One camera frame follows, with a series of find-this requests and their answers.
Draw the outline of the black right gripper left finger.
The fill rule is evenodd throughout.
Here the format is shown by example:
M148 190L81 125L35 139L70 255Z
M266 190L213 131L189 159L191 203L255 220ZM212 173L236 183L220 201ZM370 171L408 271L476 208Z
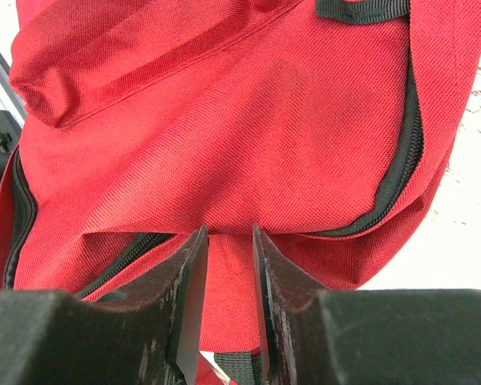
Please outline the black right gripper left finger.
M0 290L0 384L193 384L206 228L95 302Z

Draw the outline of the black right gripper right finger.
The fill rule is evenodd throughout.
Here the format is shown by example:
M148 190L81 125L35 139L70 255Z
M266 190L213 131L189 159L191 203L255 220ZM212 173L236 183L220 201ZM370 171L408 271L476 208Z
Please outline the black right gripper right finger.
M329 290L253 230L266 384L481 384L481 290Z

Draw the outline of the red student backpack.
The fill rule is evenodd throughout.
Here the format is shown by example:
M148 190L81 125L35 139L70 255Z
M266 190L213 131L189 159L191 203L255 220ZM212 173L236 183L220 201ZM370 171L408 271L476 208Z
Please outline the red student backpack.
M0 290L95 302L206 228L193 384L266 384L255 228L329 290L364 290L406 244L481 55L481 1L16 9Z

